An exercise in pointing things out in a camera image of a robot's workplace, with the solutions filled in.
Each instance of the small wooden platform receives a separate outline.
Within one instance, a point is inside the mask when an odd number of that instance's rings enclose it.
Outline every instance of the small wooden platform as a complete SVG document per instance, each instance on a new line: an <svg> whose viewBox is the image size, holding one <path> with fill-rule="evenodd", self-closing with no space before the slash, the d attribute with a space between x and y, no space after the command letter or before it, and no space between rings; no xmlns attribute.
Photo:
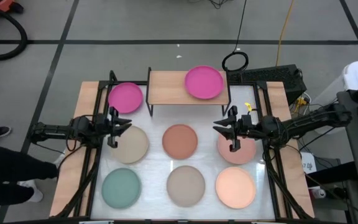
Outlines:
<svg viewBox="0 0 358 224"><path fill-rule="evenodd" d="M186 71L151 71L149 80L150 105L228 105L229 90L225 72L224 88L221 94L210 100L202 100L191 96L185 88Z"/></svg>

